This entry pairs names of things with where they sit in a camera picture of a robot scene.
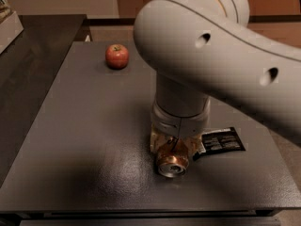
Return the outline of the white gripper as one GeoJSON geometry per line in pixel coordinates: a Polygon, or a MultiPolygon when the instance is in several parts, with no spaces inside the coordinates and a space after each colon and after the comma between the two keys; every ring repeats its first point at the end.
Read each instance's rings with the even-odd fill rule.
{"type": "Polygon", "coordinates": [[[209,122],[210,105],[211,101],[206,99],[204,108],[197,115],[180,117],[165,112],[157,102],[154,102],[150,114],[153,125],[150,130],[150,151],[157,153],[166,143],[166,135],[169,135],[185,138],[184,144],[189,156],[204,153],[201,133],[209,122]]]}

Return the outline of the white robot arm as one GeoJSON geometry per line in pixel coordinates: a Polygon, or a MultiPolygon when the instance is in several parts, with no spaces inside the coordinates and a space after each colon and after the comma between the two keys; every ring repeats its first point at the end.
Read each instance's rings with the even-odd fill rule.
{"type": "Polygon", "coordinates": [[[301,51],[247,29],[247,0],[152,0],[135,47],[157,72],[151,121],[173,137],[200,133],[214,97],[301,142],[301,51]]]}

